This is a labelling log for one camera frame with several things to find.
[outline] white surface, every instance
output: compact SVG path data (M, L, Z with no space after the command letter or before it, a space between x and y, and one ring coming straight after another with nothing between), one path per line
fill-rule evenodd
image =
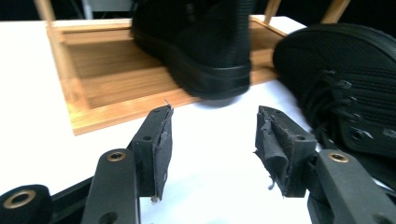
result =
M253 16L256 17L257 19L260 19L261 21L264 21L265 19L264 15L253 15ZM278 28L285 34L291 34L294 31L305 28L305 25L297 21L294 21L288 17L283 17L283 16L271 18L270 25L275 28Z
M144 119L74 136L44 23L0 23L0 194L41 184L54 194L94 174L99 157L126 147ZM143 223L311 223L306 198L287 199L255 151L259 105L309 130L277 81L226 101L175 108L163 200L141 199Z

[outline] mesh shoe upper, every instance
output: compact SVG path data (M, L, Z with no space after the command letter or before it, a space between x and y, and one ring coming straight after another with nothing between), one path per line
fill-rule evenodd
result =
M361 163L375 161L375 169L385 165L381 170L392 175L396 170L393 37L357 25L319 24L280 41L274 65L324 147L354 153L363 158Z

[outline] wooden leg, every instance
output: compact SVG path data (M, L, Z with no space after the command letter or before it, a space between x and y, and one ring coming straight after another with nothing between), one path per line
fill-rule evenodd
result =
M47 35L52 55L69 110L77 112L88 108L88 103L78 78L77 68L73 62L70 49L66 45L63 32L53 26L55 16L50 0L35 0L35 6L41 20L47 23Z
M343 15L350 0L332 0L321 23L336 23Z
M264 15L265 15L265 19L264 19L264 24L269 25L271 19L275 16L277 9L279 8L279 4L280 4L281 0L269 0L267 7L265 9Z

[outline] shoe eyelet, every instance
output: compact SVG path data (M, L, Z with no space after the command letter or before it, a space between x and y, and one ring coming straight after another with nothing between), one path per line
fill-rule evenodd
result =
M358 99L356 99L355 97L351 96L348 97L349 99L349 105L355 105L358 102Z
M333 70L333 69L323 69L321 72L323 74L325 74L325 75L334 75L334 74L336 74L335 70Z
M363 139L365 136L364 132L358 131L358 130L354 130L352 132L352 139L355 141L360 141L361 139Z
M345 80L340 80L338 81L337 86L342 89L349 90L350 88L352 88L352 83Z
M352 119L353 122L358 122L361 120L361 116L359 114L353 114L352 116L353 116Z

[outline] black sneaker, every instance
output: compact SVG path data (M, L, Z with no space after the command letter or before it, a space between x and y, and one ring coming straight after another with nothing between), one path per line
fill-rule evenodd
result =
M322 146L347 151L396 189L396 39L318 24L282 39L273 61Z
M135 0L134 42L160 59L189 94L234 97L250 85L248 21L255 2Z

